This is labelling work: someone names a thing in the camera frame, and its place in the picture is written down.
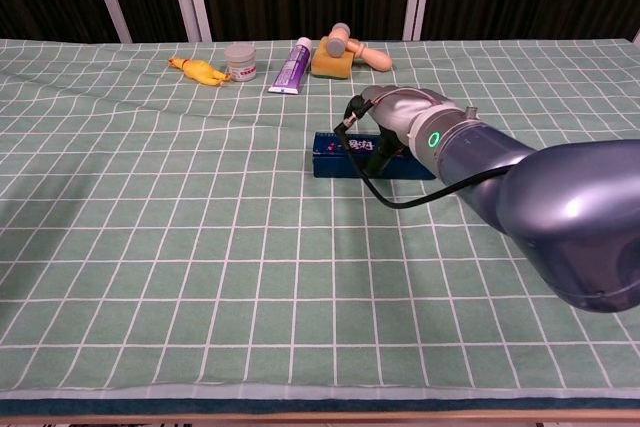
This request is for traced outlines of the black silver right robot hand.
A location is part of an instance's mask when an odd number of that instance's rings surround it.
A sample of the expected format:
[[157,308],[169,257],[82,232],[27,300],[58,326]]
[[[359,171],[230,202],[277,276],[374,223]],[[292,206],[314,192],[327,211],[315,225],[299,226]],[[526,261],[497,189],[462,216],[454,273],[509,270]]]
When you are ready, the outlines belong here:
[[453,101],[429,89],[372,85],[366,87],[360,97],[371,105],[368,115],[380,131],[375,153],[363,168],[371,178],[379,178],[391,159],[409,146],[412,124],[421,115],[460,111]]

